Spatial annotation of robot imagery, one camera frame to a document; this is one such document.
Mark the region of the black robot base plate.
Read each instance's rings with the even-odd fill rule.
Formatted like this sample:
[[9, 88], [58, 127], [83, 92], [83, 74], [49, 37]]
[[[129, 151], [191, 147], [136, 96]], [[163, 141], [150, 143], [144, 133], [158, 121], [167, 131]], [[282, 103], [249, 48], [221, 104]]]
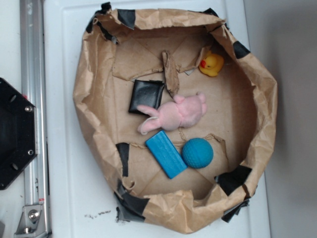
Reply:
[[7, 189], [36, 157], [35, 107], [0, 79], [0, 189]]

